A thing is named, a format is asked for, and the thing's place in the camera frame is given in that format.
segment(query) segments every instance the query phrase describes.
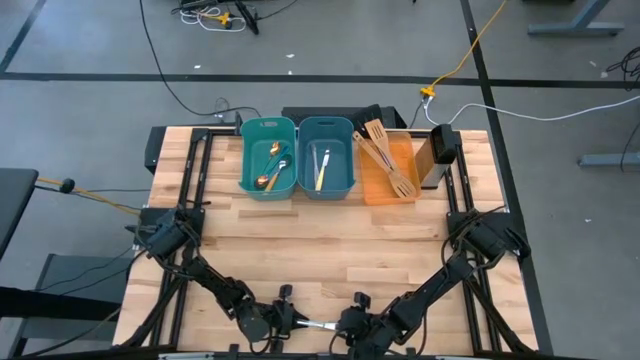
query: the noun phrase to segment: floor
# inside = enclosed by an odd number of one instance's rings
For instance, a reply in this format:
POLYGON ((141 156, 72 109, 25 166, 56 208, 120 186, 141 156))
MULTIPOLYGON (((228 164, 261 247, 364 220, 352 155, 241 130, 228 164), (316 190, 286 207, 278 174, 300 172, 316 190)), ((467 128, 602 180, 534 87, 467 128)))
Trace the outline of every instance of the floor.
MULTIPOLYGON (((492 88, 498 107, 557 116, 638 95, 637 90, 627 93, 607 85, 620 81, 620 73, 603 73, 638 46, 637 1, 611 2, 602 12, 603 21, 625 22, 626 30, 616 37, 526 34, 526 24, 568 20, 585 2, 509 1, 481 41, 489 78, 580 85, 528 88, 505 81, 507 86, 492 88)), ((287 2, 252 3, 266 14, 287 2)), ((134 1, 2 0, 0 54, 14 42, 36 4, 44 6, 7 74, 0 74, 0 118, 5 123, 0 132, 1 166, 35 168, 55 179, 72 177, 85 188, 148 188, 152 177, 143 167, 143 151, 151 126, 218 120, 187 113, 157 81, 134 1)), ((419 101, 418 89, 425 85, 416 79, 450 71, 469 48, 458 1, 421 0, 411 5, 408 0, 300 0, 260 22, 257 37, 248 31, 209 33, 182 24, 170 15, 173 0, 145 4, 164 72, 196 75, 172 87, 200 111, 211 109, 213 99, 224 96, 231 106, 253 106, 264 116, 279 115, 283 106, 379 103, 395 106, 409 120, 419 101), (344 77, 352 80, 334 83, 324 78, 252 82, 203 76, 246 74, 393 78, 366 83, 369 80, 344 77)), ((499 5, 499 0, 471 1, 475 23, 485 24, 499 5)), ((431 108, 436 121, 448 121, 464 104, 484 101, 474 80, 478 73, 473 59, 455 78, 460 79, 457 85, 437 88, 431 108)), ((576 160, 585 153, 621 152, 640 120, 640 103, 554 123, 499 118, 554 352, 635 358, 640 351, 640 175, 631 168, 624 173, 586 171, 576 160)), ((431 125, 421 115, 415 127, 431 125)), ((468 110, 454 127, 489 129, 487 114, 468 110)), ((632 150, 638 148, 640 136, 631 143, 632 150)), ((146 194, 110 196, 140 206, 146 194)), ((0 284, 32 288, 49 253, 118 254, 131 244, 123 226, 132 223, 134 218, 101 204, 36 192, 0 262, 0 284)), ((6 319, 0 323, 0 357, 6 351, 4 339, 12 338, 17 324, 6 319)), ((31 350, 38 346, 46 345, 30 345, 31 350)), ((87 342, 73 349, 100 346, 105 344, 87 342)))

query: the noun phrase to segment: spoon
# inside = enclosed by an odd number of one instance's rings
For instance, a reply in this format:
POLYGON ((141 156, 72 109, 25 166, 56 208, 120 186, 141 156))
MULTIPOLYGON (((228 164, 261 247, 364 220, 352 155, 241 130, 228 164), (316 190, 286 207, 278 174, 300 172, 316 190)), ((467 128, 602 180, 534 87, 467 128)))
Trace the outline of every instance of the spoon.
POLYGON ((269 167, 269 164, 271 163, 271 159, 273 159, 274 156, 278 155, 280 153, 280 150, 282 150, 282 147, 280 146, 280 142, 279 141, 274 141, 273 144, 271 144, 271 149, 269 149, 269 161, 267 161, 267 163, 264 164, 264 169, 262 169, 262 173, 267 171, 267 168, 269 167))
MULTIPOLYGON (((273 143, 273 146, 271 148, 271 150, 273 150, 276 147, 276 143, 278 143, 277 141, 275 141, 273 143)), ((284 157, 288 155, 289 152, 289 146, 285 145, 283 147, 280 147, 279 143, 277 145, 277 149, 278 152, 276 154, 279 154, 278 157, 276 157, 276 163, 274 163, 271 167, 269 167, 269 164, 271 163, 271 159, 273 159, 273 156, 269 157, 269 160, 267 161, 267 164, 264 166, 264 169, 262 169, 262 175, 258 176, 258 178, 253 182, 253 186, 256 187, 256 189, 264 189, 267 184, 269 183, 269 175, 270 173, 273 172, 273 169, 276 168, 276 166, 278 165, 279 161, 284 157)))
POLYGON ((280 175, 280 171, 289 166, 291 164, 291 160, 292 157, 289 154, 286 154, 282 157, 282 159, 278 163, 278 170, 276 171, 275 175, 273 175, 273 177, 269 181, 269 185, 267 185, 267 188, 264 191, 269 192, 271 191, 271 189, 273 189, 273 186, 276 184, 276 180, 278 179, 278 175, 280 175))

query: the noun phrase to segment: teal plastic bin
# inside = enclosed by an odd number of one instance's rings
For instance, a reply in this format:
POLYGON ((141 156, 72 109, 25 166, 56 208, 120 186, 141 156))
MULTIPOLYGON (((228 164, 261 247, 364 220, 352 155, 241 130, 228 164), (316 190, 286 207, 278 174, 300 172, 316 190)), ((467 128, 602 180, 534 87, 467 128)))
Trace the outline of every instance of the teal plastic bin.
POLYGON ((342 200, 353 185, 353 124, 342 117, 310 117, 300 123, 298 135, 298 183, 313 200, 342 200), (322 168, 325 150, 329 162, 322 190, 316 191, 316 164, 322 168))
MULTIPOLYGON (((296 127, 293 121, 286 117, 251 119, 242 124, 240 133, 243 140, 240 187, 255 200, 288 199, 293 194, 297 177, 296 127), (280 172, 273 189, 266 192, 256 188, 254 183, 263 175, 265 167, 272 168, 277 163, 278 155, 273 158, 269 155, 274 141, 279 141, 282 149, 288 148, 292 162, 280 172)), ((274 172, 275 170, 267 175, 272 176, 274 172)))

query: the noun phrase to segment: wooden table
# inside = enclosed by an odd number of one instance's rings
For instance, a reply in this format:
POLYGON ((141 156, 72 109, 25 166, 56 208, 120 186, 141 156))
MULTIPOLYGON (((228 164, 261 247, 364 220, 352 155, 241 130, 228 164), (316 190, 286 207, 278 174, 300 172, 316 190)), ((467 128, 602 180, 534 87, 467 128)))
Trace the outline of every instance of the wooden table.
MULTIPOLYGON (((167 128, 149 206, 175 206, 191 130, 167 128)), ((503 204, 487 133, 462 131, 461 136, 476 208, 486 211, 503 204)), ((414 140, 416 151, 423 141, 414 140)), ((447 237, 445 214, 449 211, 446 188, 441 184, 437 190, 423 191, 415 204, 366 206, 358 157, 354 158, 356 185, 343 201, 311 201, 298 188, 289 200, 257 202, 238 186, 242 139, 216 136, 204 196, 211 205, 205 206, 202 254, 223 275, 244 280, 258 301, 270 303, 280 285, 292 284, 296 308, 319 321, 337 321, 340 312, 353 305, 356 291, 373 298, 371 310, 376 312, 396 296, 416 289, 441 267, 439 251, 447 237)), ((452 168, 458 202, 464 209, 457 166, 452 168)), ((134 264, 114 344, 127 339, 148 314, 161 276, 153 260, 143 257, 134 264)), ((505 256, 489 271, 489 279, 498 310, 525 344, 537 348, 516 259, 505 256)), ((476 306, 488 349, 484 314, 477 302, 476 306)), ((171 306, 167 310, 161 343, 167 342, 172 310, 171 306)), ((472 354, 461 285, 430 307, 427 319, 425 354, 472 354)), ((419 347, 421 331, 408 345, 419 347)), ((321 329, 295 330, 285 341, 284 351, 326 352, 331 336, 321 329)), ((249 351, 235 321, 225 317, 213 295, 189 284, 179 350, 227 351, 232 343, 249 351)), ((336 352, 346 349, 344 341, 336 341, 336 352)), ((402 350, 395 345, 393 349, 402 350)))

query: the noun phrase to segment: wooden spatula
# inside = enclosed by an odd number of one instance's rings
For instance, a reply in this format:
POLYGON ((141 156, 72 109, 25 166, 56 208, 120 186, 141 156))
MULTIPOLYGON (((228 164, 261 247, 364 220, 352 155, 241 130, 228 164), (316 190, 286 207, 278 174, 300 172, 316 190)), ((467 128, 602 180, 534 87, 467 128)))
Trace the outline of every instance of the wooden spatula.
POLYGON ((373 140, 373 143, 380 149, 380 152, 384 155, 391 168, 394 170, 398 169, 398 165, 391 155, 389 138, 387 137, 387 132, 384 130, 384 126, 382 126, 382 122, 379 119, 375 119, 367 121, 364 126, 367 128, 371 140, 373 140))
POLYGON ((411 183, 409 179, 404 177, 398 170, 391 169, 387 163, 382 160, 382 157, 375 151, 371 145, 365 140, 359 132, 353 132, 353 139, 360 145, 364 151, 371 156, 373 161, 378 164, 384 170, 387 175, 389 175, 389 181, 391 181, 391 187, 393 191, 395 191, 398 197, 416 197, 417 191, 415 186, 411 183))

